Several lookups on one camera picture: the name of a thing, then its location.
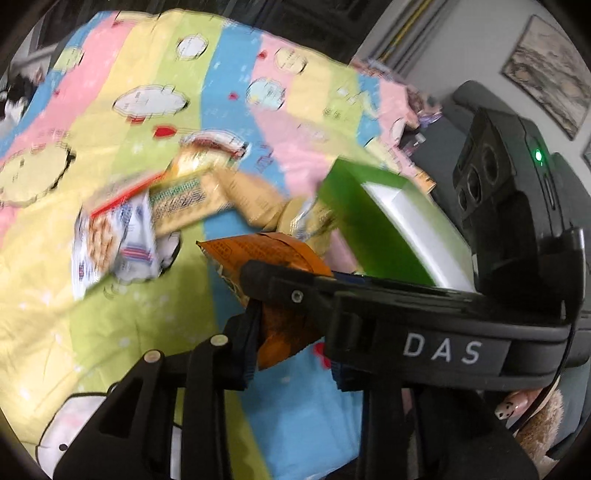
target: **camera lens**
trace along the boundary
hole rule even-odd
[[[499,177],[499,164],[496,160],[495,152],[490,145],[485,145],[482,152],[482,166],[487,180],[494,184]]]
[[[480,176],[475,168],[468,173],[468,193],[478,205],[482,200],[482,186],[480,185]]]

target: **green box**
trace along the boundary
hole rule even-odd
[[[467,243],[409,179],[338,158],[319,198],[367,275],[474,291]]]

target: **white snack wrapper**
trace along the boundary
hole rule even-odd
[[[147,192],[92,220],[83,210],[78,215],[72,250],[74,299],[84,298],[109,272],[122,283],[160,274]]]

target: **snack package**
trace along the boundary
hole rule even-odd
[[[319,257],[330,248],[331,232],[336,228],[332,211],[316,198],[295,197],[285,206],[277,231],[306,243]]]
[[[254,233],[197,243],[217,273],[246,306],[248,297],[240,288],[240,270],[249,260],[299,268],[332,276],[329,267],[308,247],[283,233]],[[295,355],[322,334],[302,314],[263,305],[258,367],[264,369]]]
[[[232,208],[213,173],[165,179],[150,188],[156,236],[172,233],[191,223]]]
[[[244,145],[234,145],[221,139],[216,141],[215,138],[198,134],[189,135],[181,141],[181,147],[168,166],[168,172],[174,177],[182,177],[202,173],[213,167],[234,167],[245,151]]]
[[[228,200],[250,226],[266,231],[276,229],[285,199],[273,185],[255,175],[229,168],[216,168],[213,173]]]
[[[122,205],[144,190],[148,190],[150,185],[159,181],[163,176],[163,171],[138,172],[112,182],[88,198],[82,204],[82,210],[93,219],[101,213]]]
[[[74,299],[82,299],[110,271],[124,281],[158,277],[160,260],[151,224],[147,193],[94,218],[82,209],[74,227]]]

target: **pink stripe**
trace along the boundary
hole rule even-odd
[[[67,131],[97,98],[129,32],[135,26],[131,22],[114,25],[115,17],[116,14],[113,14],[105,18],[89,33],[83,45],[84,58],[80,65],[63,77],[45,110],[27,131],[16,137],[3,161],[33,145],[60,140],[51,130]],[[0,247],[4,234],[16,219],[17,210],[13,207],[0,210]]]
[[[404,85],[379,80],[379,97],[381,105],[378,112],[378,122],[382,134],[380,139],[388,147],[396,146],[390,137],[390,129],[399,118],[406,119],[412,114],[408,107],[406,87]]]
[[[252,82],[259,78],[267,78],[281,84],[285,89],[285,97],[289,94],[294,75],[280,70],[275,65],[275,53],[280,48],[290,48],[293,44],[282,38],[273,37],[269,34],[261,34],[261,49],[252,69]]]
[[[404,118],[405,121],[412,119],[417,122],[415,113],[408,106],[406,87],[399,83],[380,79],[379,95],[381,106],[378,112],[378,122],[382,131],[380,140],[399,158],[400,173],[412,178],[417,174],[414,164],[397,148],[395,140],[390,136],[390,129],[399,118]]]
[[[320,127],[302,124],[301,121],[283,112],[252,108],[256,124],[267,144],[273,149],[272,156],[279,163],[290,195],[313,196],[330,170],[323,153],[318,152],[311,139]],[[324,259],[330,268],[352,272],[357,260],[339,232],[332,235],[329,253]]]

